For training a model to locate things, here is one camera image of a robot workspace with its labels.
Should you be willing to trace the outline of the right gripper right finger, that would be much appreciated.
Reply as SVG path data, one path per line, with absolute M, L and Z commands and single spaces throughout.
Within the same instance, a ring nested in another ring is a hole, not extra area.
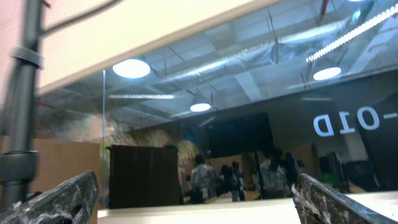
M 292 198 L 300 222 L 305 224 L 397 223 L 307 174 L 298 176 L 292 186 Z

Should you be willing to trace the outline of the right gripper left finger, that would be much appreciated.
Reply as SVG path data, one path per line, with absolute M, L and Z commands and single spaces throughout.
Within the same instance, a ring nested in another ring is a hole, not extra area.
M 1 223 L 89 223 L 99 190 L 92 170 L 74 176 L 55 188 L 1 214 Z

